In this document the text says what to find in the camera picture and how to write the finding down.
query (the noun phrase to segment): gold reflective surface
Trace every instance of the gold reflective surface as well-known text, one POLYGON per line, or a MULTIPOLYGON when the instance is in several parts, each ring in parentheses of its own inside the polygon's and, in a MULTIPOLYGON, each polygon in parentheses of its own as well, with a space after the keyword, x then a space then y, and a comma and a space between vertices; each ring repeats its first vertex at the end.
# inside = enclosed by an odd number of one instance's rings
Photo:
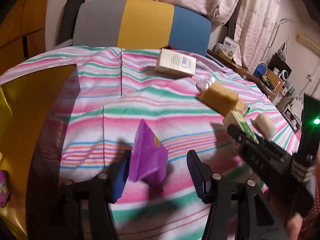
POLYGON ((0 170, 9 173, 10 192, 0 216, 18 240, 27 239, 25 202, 35 144, 48 110, 75 66, 41 70, 0 87, 0 170))

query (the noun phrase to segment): purple snack package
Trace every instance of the purple snack package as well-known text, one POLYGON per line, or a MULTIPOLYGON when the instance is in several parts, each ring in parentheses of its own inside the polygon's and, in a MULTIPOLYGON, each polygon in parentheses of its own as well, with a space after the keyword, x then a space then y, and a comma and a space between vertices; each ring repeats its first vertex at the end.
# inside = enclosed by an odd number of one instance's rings
POLYGON ((129 180, 161 187, 167 172, 168 151, 141 119, 132 147, 129 180))
POLYGON ((7 172, 6 171, 0 171, 0 207, 4 207, 8 196, 9 196, 9 190, 7 186, 7 172))

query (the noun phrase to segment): bed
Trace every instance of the bed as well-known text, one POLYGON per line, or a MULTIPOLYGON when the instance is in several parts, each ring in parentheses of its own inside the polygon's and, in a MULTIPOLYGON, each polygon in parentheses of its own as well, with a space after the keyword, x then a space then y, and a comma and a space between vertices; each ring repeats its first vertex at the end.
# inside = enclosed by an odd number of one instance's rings
MULTIPOLYGON (((188 150, 196 150, 214 172, 230 180, 251 178, 261 189, 265 186, 237 156, 222 126, 223 116, 199 101, 199 80, 214 76, 238 92, 250 107, 245 119, 256 133, 251 120, 260 112, 269 115, 277 129, 272 140, 287 152, 296 151, 299 141, 254 83, 212 60, 184 51, 196 57, 196 75, 165 78, 154 72, 159 52, 86 46, 57 49, 8 70, 0 76, 0 85, 42 69, 76 64, 81 89, 63 143, 59 184, 65 179, 88 180, 107 169, 132 147, 140 120, 144 119, 169 151, 167 177, 161 190, 127 181, 122 197, 111 205, 119 237, 200 239, 210 205, 197 198, 186 164, 188 150)), ((83 203, 83 216, 87 221, 87 203, 83 203)), ((86 222, 84 231, 85 238, 90 239, 86 222)))

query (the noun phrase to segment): yellow sponge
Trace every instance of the yellow sponge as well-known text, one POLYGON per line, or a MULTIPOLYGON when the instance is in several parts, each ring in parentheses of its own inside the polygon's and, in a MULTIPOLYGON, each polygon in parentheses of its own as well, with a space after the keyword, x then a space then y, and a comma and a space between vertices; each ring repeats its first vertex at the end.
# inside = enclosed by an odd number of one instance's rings
POLYGON ((219 82, 214 82, 205 92, 202 93, 200 101, 220 114, 227 115, 236 107, 239 94, 224 87, 219 82))

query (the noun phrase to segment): barcode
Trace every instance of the barcode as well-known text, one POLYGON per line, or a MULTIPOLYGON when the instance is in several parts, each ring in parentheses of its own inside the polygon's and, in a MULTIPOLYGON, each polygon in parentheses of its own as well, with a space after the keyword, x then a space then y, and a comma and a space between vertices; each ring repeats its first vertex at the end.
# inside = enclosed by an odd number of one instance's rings
POLYGON ((182 57, 182 65, 187 65, 187 57, 182 57))

